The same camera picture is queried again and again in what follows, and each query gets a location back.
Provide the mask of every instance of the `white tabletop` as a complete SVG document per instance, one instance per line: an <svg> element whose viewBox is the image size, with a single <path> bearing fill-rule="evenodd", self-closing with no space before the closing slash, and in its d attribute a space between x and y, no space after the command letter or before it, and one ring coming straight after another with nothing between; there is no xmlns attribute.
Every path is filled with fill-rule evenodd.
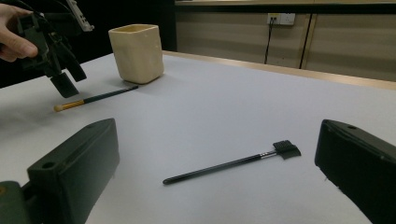
<svg viewBox="0 0 396 224"><path fill-rule="evenodd" d="M162 77L138 90L53 112L130 84L113 55L84 63L80 95L46 77L0 90L0 180L26 169L84 126L114 118L120 165L87 223L370 223L314 164L320 123L335 119L396 145L396 91L165 55ZM165 178L273 150L273 157L164 186Z"/></svg>

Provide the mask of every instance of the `cable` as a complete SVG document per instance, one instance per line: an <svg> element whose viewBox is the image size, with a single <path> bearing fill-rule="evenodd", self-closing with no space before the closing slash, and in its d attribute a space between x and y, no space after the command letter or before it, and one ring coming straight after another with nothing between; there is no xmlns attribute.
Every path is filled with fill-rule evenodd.
<svg viewBox="0 0 396 224"><path fill-rule="evenodd" d="M268 49L270 48L270 41L271 41L271 33L272 33L272 28L274 26L275 18L271 18L270 24L269 24L269 31L268 31L268 43L267 43L267 49L265 50L265 59L264 63L267 64L267 59L268 59Z"/></svg>

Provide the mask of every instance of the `wall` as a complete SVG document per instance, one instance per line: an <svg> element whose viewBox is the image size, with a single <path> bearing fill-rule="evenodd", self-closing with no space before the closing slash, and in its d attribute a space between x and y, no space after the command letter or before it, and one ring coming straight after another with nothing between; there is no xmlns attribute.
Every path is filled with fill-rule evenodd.
<svg viewBox="0 0 396 224"><path fill-rule="evenodd" d="M296 15L275 26L268 62L355 77L396 81L396 15ZM269 27L266 13L178 12L180 52L263 63Z"/></svg>

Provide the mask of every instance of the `robotic arm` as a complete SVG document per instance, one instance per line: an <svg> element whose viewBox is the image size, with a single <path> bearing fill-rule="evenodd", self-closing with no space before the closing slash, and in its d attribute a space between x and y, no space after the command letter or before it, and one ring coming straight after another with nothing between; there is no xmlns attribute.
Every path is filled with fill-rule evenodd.
<svg viewBox="0 0 396 224"><path fill-rule="evenodd" d="M5 3L25 7L34 12L18 20L18 34L38 48L36 57L21 60L22 69L43 71L58 92L67 98L78 94L78 90L62 71L61 65L64 65L76 82L85 79L86 75L71 51L66 37L79 35L81 31L92 31L94 27L88 23L76 1L65 1L70 9L61 2L48 1L63 7L64 12L56 13L40 13L20 0Z"/></svg>

